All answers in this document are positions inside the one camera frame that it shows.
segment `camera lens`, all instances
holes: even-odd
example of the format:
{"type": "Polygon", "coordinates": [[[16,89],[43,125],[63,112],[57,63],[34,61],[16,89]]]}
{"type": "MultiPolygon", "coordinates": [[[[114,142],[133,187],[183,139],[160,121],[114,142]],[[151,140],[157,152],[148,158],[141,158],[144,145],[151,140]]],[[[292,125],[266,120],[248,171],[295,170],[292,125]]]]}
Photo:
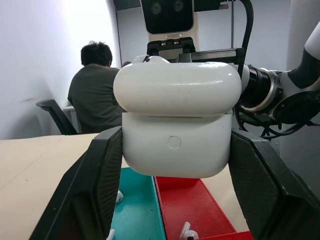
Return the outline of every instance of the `camera lens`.
{"type": "Polygon", "coordinates": [[[173,7],[176,12],[180,12],[184,9],[184,3],[181,0],[175,0],[173,7]]]}
{"type": "Polygon", "coordinates": [[[161,12],[161,5],[160,5],[160,3],[155,2],[155,3],[152,5],[151,10],[152,10],[152,13],[153,13],[153,14],[155,14],[155,15],[159,14],[159,13],[161,12]]]}

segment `desk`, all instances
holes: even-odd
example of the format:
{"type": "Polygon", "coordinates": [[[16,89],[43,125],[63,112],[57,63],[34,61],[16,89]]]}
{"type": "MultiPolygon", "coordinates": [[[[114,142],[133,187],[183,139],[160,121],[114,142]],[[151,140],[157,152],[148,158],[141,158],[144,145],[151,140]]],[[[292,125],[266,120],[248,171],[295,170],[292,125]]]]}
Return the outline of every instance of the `desk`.
{"type": "Polygon", "coordinates": [[[77,131],[77,133],[80,133],[81,128],[80,128],[80,124],[78,122],[77,113],[76,113],[74,106],[72,106],[72,105],[66,106],[63,109],[63,112],[67,116],[67,118],[70,120],[70,122],[72,123],[72,125],[75,128],[75,130],[77,131]]]}
{"type": "MultiPolygon", "coordinates": [[[[0,141],[1,240],[29,239],[64,173],[88,149],[96,135],[0,141]]],[[[124,160],[122,167],[128,167],[124,160]]],[[[203,182],[236,231],[247,231],[229,168],[203,182]]]]}

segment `gray shirt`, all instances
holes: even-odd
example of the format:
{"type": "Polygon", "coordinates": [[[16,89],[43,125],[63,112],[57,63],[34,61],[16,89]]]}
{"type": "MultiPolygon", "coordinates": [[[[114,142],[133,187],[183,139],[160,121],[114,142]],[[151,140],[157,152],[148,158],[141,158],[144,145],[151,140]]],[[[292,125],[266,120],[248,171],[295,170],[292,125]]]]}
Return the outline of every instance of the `gray shirt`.
{"type": "Polygon", "coordinates": [[[92,63],[73,77],[68,100],[74,106],[82,133],[100,133],[122,125],[123,109],[112,101],[118,71],[92,63]]]}

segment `robot camera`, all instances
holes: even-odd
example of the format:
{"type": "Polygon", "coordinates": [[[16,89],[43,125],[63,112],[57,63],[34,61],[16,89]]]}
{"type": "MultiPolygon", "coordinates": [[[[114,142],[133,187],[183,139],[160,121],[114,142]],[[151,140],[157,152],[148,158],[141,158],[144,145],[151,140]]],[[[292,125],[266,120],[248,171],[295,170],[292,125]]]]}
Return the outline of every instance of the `robot camera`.
{"type": "Polygon", "coordinates": [[[194,25],[193,0],[140,0],[150,34],[189,31],[194,25]]]}

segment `person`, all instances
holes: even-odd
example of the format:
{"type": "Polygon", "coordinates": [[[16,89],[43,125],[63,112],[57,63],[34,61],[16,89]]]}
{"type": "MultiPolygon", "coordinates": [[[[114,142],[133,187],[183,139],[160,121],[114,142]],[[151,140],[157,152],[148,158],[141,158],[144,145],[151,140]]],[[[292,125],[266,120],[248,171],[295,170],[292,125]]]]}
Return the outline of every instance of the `person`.
{"type": "Polygon", "coordinates": [[[129,64],[131,64],[131,62],[130,62],[130,61],[126,61],[126,62],[124,62],[124,64],[122,65],[122,67],[127,66],[127,65],[129,65],[129,64]]]}
{"type": "Polygon", "coordinates": [[[111,67],[112,59],[109,46],[103,42],[90,42],[81,50],[84,67],[71,81],[68,100],[83,134],[122,125],[123,109],[113,105],[113,85],[119,70],[111,67]]]}

